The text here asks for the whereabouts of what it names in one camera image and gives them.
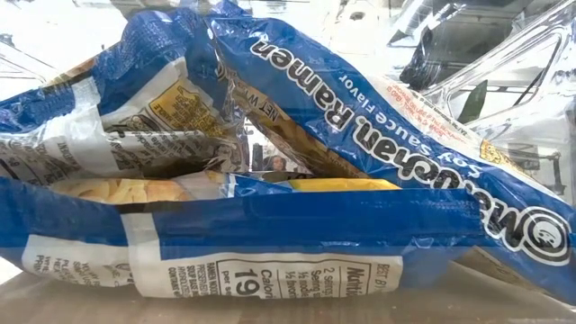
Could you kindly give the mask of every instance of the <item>blue plastic wrapper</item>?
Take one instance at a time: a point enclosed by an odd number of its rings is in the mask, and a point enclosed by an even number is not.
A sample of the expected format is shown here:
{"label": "blue plastic wrapper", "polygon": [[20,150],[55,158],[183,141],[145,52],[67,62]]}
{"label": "blue plastic wrapper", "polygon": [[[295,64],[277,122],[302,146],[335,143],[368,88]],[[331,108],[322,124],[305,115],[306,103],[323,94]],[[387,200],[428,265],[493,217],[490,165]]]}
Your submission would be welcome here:
{"label": "blue plastic wrapper", "polygon": [[574,209],[419,95],[363,74],[275,19],[210,17],[247,117],[317,175],[464,188],[481,202],[482,253],[576,303]]}
{"label": "blue plastic wrapper", "polygon": [[[209,14],[243,11],[223,3]],[[0,176],[51,185],[246,171],[244,117],[228,87],[202,17],[138,14],[70,76],[0,103]]]}
{"label": "blue plastic wrapper", "polygon": [[261,193],[110,205],[2,178],[0,251],[37,275],[144,296],[276,299],[430,284],[482,237],[462,189]]}

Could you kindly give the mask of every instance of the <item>nutrition facts label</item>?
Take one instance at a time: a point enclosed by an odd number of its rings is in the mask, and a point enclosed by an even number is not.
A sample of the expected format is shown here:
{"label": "nutrition facts label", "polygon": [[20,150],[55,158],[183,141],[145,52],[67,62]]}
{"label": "nutrition facts label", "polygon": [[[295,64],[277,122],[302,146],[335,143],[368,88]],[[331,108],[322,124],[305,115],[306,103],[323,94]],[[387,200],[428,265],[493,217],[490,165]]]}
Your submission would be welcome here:
{"label": "nutrition facts label", "polygon": [[[172,295],[218,294],[263,299],[357,296],[395,290],[402,271],[399,256],[218,256],[213,262],[169,267]],[[213,257],[200,256],[194,261]]]}

